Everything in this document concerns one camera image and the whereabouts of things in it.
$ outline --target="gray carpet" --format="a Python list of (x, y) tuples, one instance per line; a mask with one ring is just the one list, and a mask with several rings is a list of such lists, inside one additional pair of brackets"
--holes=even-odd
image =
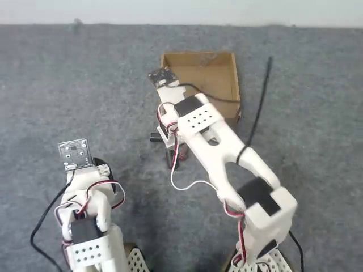
[[(231, 50), (247, 139), (265, 62), (275, 57), (253, 146), (296, 197), (293, 232), (306, 271), (363, 269), (363, 31), (285, 27), (54, 25), (0, 27), (0, 270), (54, 271), (29, 245), (64, 185), (57, 142), (87, 137), (127, 202), (112, 214), (154, 271), (218, 271), (237, 240), (213, 191), (173, 190), (150, 143), (158, 96), (147, 73), (165, 51)], [(234, 186), (252, 176), (228, 165)], [(175, 179), (205, 178), (192, 156)], [(50, 214), (36, 238), (66, 269)], [(299, 271), (298, 249), (281, 246)]]

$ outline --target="white robotic arm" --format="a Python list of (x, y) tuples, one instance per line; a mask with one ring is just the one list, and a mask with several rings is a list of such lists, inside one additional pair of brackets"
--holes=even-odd
[[(123, 235), (111, 223), (111, 208), (125, 200), (122, 186), (109, 180), (112, 175), (106, 163), (93, 164), (86, 139), (59, 143), (58, 147), (70, 185), (54, 214), (62, 229), (63, 250), (71, 270), (130, 271)], [(124, 198), (111, 207), (115, 185), (121, 188)], [(144, 271), (148, 271), (142, 262)]]
[[(185, 98), (185, 87), (178, 87), (178, 79), (168, 68), (149, 74), (149, 78), (165, 108), (164, 115), (158, 110), (160, 122), (157, 127), (165, 145), (172, 147), (176, 142), (185, 142), (207, 171), (218, 198), (244, 214), (243, 236), (247, 253), (244, 263), (255, 263), (285, 239), (297, 201), (281, 187), (277, 176), (252, 148), (247, 147), (239, 157), (244, 143), (204, 94)], [(170, 128), (178, 128), (178, 133), (166, 129), (168, 124), (174, 124)], [(211, 145), (211, 139), (218, 144)], [(228, 182), (227, 162), (237, 162), (256, 179), (236, 191)], [(242, 252), (240, 243), (237, 243), (237, 250)]]

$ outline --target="white wall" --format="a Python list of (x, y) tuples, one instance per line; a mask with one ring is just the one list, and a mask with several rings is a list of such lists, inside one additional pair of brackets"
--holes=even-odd
[(363, 27), (363, 0), (0, 0), (0, 24)]

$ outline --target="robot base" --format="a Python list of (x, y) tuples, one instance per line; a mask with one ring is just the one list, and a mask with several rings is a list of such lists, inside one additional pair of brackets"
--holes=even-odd
[(149, 272), (141, 250), (139, 250), (136, 244), (126, 243), (124, 244), (124, 248), (128, 256), (127, 261), (130, 272)]
[(274, 249), (270, 254), (266, 254), (254, 265), (246, 264), (238, 268), (229, 265), (223, 272), (293, 272), (293, 268), (288, 264), (286, 258), (278, 249)]

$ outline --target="cardboard box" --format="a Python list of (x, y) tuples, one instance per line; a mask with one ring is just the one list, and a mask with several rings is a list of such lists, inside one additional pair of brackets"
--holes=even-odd
[[(168, 66), (180, 83), (192, 83), (203, 92), (225, 100), (208, 97), (221, 112), (226, 122), (234, 128), (240, 119), (242, 107), (237, 77), (236, 61), (230, 52), (172, 52), (161, 58), (161, 66)], [(187, 87), (187, 96), (197, 93)]]

